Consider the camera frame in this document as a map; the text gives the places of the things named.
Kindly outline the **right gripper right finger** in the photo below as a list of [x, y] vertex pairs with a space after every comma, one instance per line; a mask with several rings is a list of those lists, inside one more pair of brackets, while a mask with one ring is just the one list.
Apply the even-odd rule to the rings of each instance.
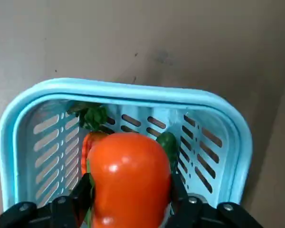
[[243, 207], [222, 202], [212, 207], [198, 197], [189, 196], [179, 174], [171, 175], [171, 215], [166, 228], [260, 228]]

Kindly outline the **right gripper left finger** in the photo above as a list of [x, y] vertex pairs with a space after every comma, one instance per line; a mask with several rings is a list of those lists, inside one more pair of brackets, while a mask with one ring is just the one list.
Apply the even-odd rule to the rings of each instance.
[[0, 228], [79, 228], [94, 202], [92, 176], [83, 175], [71, 193], [38, 208], [19, 202], [0, 214]]

